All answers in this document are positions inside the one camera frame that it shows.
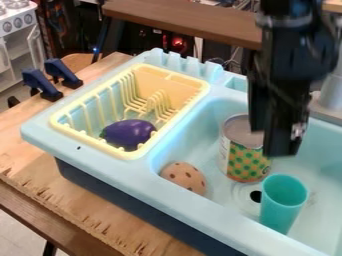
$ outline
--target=drain hole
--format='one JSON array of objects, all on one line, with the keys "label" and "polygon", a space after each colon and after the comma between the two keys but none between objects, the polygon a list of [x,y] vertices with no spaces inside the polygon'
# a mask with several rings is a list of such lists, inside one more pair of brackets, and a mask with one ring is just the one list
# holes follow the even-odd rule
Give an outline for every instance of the drain hole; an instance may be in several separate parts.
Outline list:
[{"label": "drain hole", "polygon": [[261,202],[261,191],[252,191],[249,195],[251,197],[251,199],[256,202],[256,203],[260,203]]}]

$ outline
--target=blue clamp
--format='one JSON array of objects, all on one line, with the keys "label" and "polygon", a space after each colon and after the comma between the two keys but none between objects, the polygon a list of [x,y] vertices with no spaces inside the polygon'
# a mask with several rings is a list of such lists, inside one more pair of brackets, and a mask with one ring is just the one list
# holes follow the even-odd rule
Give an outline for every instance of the blue clamp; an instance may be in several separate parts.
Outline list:
[{"label": "blue clamp", "polygon": [[68,88],[77,89],[83,85],[83,81],[78,79],[60,59],[54,58],[46,60],[45,72],[53,77],[55,83],[59,82],[58,78],[63,78],[62,84]]},{"label": "blue clamp", "polygon": [[39,69],[23,69],[21,75],[23,76],[24,84],[30,86],[32,91],[37,91],[37,89],[42,91],[40,97],[43,99],[55,102],[63,97],[63,93],[57,91]]}]

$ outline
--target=purple eggplant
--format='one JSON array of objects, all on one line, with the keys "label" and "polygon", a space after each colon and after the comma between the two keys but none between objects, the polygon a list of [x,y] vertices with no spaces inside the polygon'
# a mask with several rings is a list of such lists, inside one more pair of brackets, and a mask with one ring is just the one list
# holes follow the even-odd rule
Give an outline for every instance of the purple eggplant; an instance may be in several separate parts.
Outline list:
[{"label": "purple eggplant", "polygon": [[134,151],[138,149],[139,143],[145,143],[151,137],[151,132],[156,130],[148,121],[131,119],[108,125],[103,129],[100,137],[115,147]]}]

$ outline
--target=can label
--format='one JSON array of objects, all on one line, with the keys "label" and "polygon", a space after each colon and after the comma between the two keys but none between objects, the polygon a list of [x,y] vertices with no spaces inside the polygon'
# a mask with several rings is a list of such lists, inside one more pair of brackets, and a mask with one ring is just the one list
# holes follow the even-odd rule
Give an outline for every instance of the can label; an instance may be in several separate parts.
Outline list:
[{"label": "can label", "polygon": [[219,168],[229,178],[239,182],[257,182],[270,172],[271,161],[262,155],[262,147],[246,148],[229,140],[221,132]]}]

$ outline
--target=stove knob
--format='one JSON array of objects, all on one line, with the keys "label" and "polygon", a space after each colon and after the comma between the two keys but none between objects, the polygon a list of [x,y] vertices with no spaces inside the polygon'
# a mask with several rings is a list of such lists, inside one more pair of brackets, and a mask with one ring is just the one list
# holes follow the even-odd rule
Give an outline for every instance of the stove knob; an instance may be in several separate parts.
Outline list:
[{"label": "stove knob", "polygon": [[21,28],[23,25],[23,21],[20,18],[16,18],[13,23],[16,28]]},{"label": "stove knob", "polygon": [[31,14],[26,14],[25,17],[24,17],[24,21],[26,24],[31,24],[32,21],[33,21],[33,17]]},{"label": "stove knob", "polygon": [[4,23],[2,28],[4,29],[5,32],[8,33],[8,32],[10,32],[12,30],[12,24],[7,21],[7,22]]}]

